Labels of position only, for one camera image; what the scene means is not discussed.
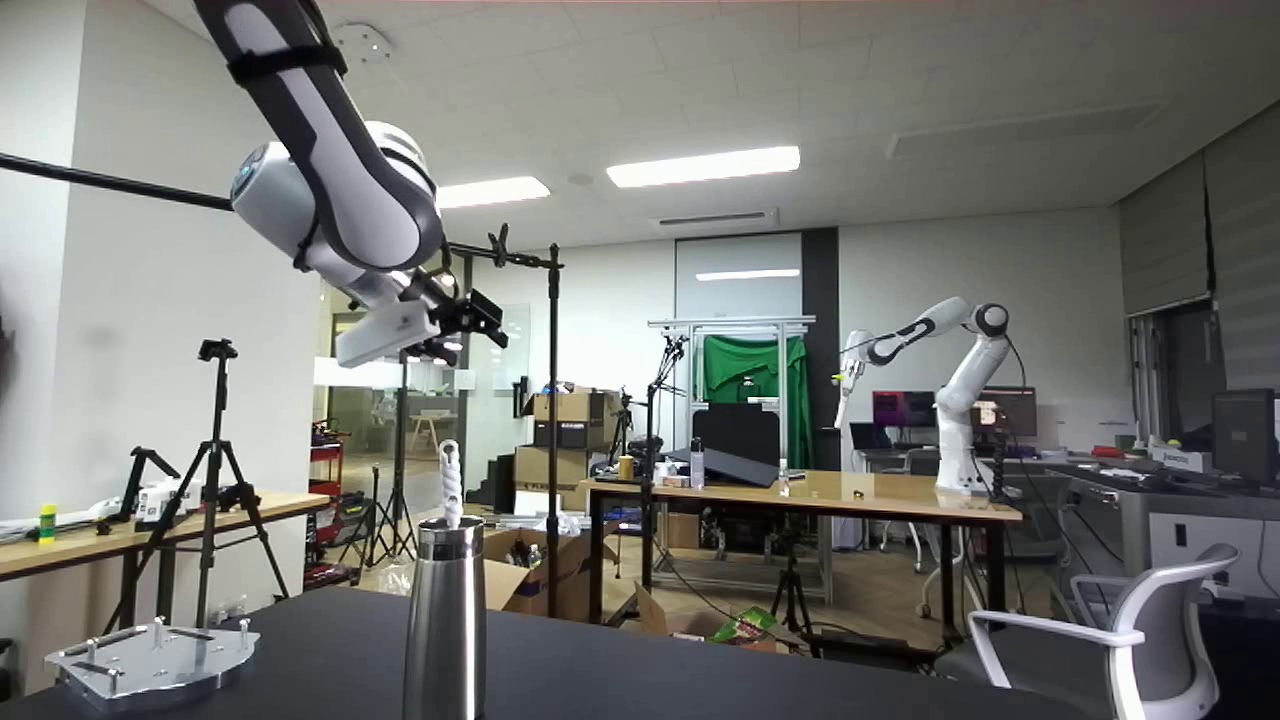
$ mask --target camera tripod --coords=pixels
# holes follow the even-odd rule
[[[198,487],[198,588],[195,588],[195,628],[207,624],[207,571],[215,564],[215,510],[229,510],[229,507],[244,507],[255,538],[264,544],[264,554],[272,564],[272,576],[277,576],[277,599],[286,599],[286,585],[283,585],[283,571],[278,571],[278,559],[272,551],[272,538],[267,538],[267,527],[264,527],[264,515],[258,515],[258,496],[255,487],[244,479],[238,473],[238,458],[234,458],[234,448],[233,439],[224,439],[224,411],[229,411],[229,359],[234,359],[234,349],[233,339],[203,339],[198,344],[198,359],[215,359],[215,404],[213,404],[213,437],[195,448],[180,487],[167,496],[149,544],[143,544],[143,554],[140,564],[133,568],[133,576],[140,576],[149,568],[149,559],[165,547],[165,535],[172,531],[174,522],[174,510],[203,465],[203,487]]]

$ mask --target white robotic arm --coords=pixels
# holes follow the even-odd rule
[[[933,305],[927,312],[920,312],[910,322],[902,322],[895,333],[879,333],[879,337],[848,333],[845,351],[838,351],[838,411],[834,411],[838,448],[848,451],[845,469],[851,469],[851,473],[865,469],[861,451],[848,439],[848,398],[851,398],[865,369],[893,363],[902,349],[910,349],[927,337],[965,329],[965,320],[972,320],[976,344],[968,349],[968,355],[959,359],[953,380],[935,390],[935,430],[941,430],[935,487],[959,490],[959,496],[993,487],[987,469],[980,469],[972,458],[968,407],[976,404],[976,395],[995,375],[1001,359],[1008,355],[1008,312],[1001,305],[980,305],[976,312],[968,312],[968,305],[959,295]]]
[[[319,270],[368,308],[339,337],[336,359],[365,363],[449,333],[486,333],[503,344],[495,305],[459,299],[416,270],[445,246],[437,185],[407,133],[368,123],[346,98],[319,6],[195,0],[195,13],[278,135],[238,165],[233,209],[295,266]]]

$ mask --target desk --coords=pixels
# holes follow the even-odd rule
[[[308,515],[314,507],[322,507],[327,496],[264,496],[258,500],[258,515],[264,522],[272,521],[286,521],[286,515]],[[215,531],[234,531],[249,527],[249,510],[233,507],[215,515]],[[183,538],[198,538],[203,531],[203,515],[183,515],[172,531],[165,531],[159,544],[159,588],[154,588],[154,611],[172,615],[172,564],[174,564],[174,544]],[[96,564],[96,559],[112,559],[125,554],[125,571],[121,571],[121,599],[125,599],[125,624],[133,624],[133,585],[134,585],[134,564],[140,551],[149,547],[153,531],[134,531],[133,522],[112,522],[109,535],[96,535],[96,527],[77,527],[77,531],[61,531],[50,544],[0,544],[0,578],[16,578],[16,576],[40,576],[40,571],[55,571],[55,568],[71,568],[71,564]]]
[[[399,666],[407,637],[404,595],[322,588],[255,611],[250,628],[264,637],[244,676],[207,702],[192,702],[167,715],[399,715]],[[1080,715],[1055,701],[995,693],[982,685],[652,641],[545,615],[486,611],[484,633],[486,720]],[[87,720],[87,706],[77,702],[64,686],[46,686],[28,701],[4,702],[4,720]]]
[[[641,500],[641,482],[587,482],[590,496],[590,624],[599,624],[599,554],[603,554],[603,503]],[[873,475],[873,473],[802,473],[802,479],[781,479],[771,487],[709,482],[709,487],[652,487],[652,500],[697,507],[767,507],[808,515],[879,515],[941,522],[941,576],[942,576],[942,648],[957,633],[953,599],[953,522],[987,527],[987,602],[1003,607],[1003,522],[1018,522],[1025,510],[993,500],[941,496],[933,475]]]

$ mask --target fluorescent light panel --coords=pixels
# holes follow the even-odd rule
[[[499,177],[480,185],[445,185],[437,188],[437,209],[484,209],[484,203],[522,203],[552,196],[545,180],[537,177]]]
[[[796,170],[801,149],[745,149],[745,153],[717,153],[717,156],[670,156],[670,160],[644,160],[644,165],[613,165],[609,180],[614,188],[654,188],[654,185],[704,185],[704,180],[735,180],[735,177],[777,177]]]
[[[746,270],[697,270],[699,285],[746,285],[746,281],[787,281],[801,274],[801,266],[746,266]]]

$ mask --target chair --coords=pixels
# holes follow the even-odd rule
[[[972,611],[968,633],[995,686],[1027,686],[1124,720],[1204,715],[1220,685],[1199,637],[1199,593],[1235,551],[1147,568],[1130,578],[1074,576],[1080,624]]]

